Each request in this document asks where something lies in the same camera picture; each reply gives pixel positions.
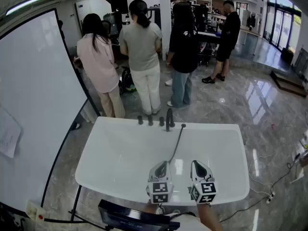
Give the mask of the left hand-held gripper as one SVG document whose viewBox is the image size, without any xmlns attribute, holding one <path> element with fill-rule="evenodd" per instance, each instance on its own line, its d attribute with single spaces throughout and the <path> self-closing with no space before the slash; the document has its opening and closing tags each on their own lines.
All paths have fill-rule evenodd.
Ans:
<svg viewBox="0 0 308 231">
<path fill-rule="evenodd" d="M 162 161 L 155 165 L 149 173 L 146 192 L 152 204 L 169 203 L 173 194 L 174 184 L 171 179 L 170 163 Z"/>
</svg>

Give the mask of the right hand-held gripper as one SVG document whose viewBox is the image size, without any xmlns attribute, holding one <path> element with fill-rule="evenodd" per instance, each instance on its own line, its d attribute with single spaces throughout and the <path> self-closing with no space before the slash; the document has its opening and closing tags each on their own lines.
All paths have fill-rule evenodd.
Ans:
<svg viewBox="0 0 308 231">
<path fill-rule="evenodd" d="M 211 169 L 204 163 L 193 160 L 191 163 L 191 179 L 193 181 L 190 184 L 191 188 L 189 190 L 191 199 L 196 204 L 212 203 L 217 195 L 216 182 L 205 181 L 214 179 Z"/>
</svg>

